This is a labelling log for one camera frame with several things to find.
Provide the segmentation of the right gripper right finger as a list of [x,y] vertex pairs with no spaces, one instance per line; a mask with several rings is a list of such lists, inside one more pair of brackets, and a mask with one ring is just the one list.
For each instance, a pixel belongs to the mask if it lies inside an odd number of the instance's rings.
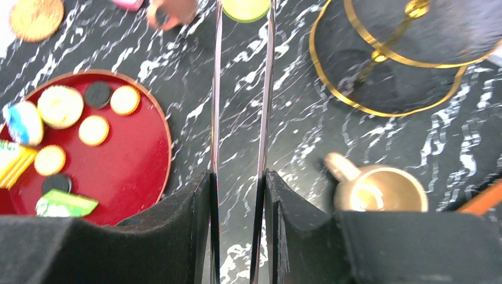
[[266,172],[272,283],[500,283],[501,236],[454,212],[327,214]]

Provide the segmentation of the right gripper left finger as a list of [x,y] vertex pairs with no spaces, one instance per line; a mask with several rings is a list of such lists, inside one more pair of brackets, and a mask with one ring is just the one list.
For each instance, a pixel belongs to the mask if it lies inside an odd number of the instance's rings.
[[210,171],[115,226],[1,217],[2,283],[201,283]]

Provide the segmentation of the metal tongs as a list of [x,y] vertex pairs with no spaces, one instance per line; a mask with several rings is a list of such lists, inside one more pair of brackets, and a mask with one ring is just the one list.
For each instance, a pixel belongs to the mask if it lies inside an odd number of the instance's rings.
[[211,169],[212,283],[257,283],[267,123],[272,93],[275,2],[261,19],[229,18],[215,3]]

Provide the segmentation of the green triangular cake slice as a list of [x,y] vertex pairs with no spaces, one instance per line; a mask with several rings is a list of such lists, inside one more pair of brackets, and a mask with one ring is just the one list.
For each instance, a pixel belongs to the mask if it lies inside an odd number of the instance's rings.
[[52,189],[37,201],[35,211],[39,217],[85,217],[98,204],[85,196]]

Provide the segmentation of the green macaron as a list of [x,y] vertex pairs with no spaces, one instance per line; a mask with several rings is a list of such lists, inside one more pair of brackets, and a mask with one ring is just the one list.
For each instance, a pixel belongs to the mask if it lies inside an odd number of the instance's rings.
[[264,17],[270,10],[268,0],[224,0],[224,13],[236,22],[250,23]]

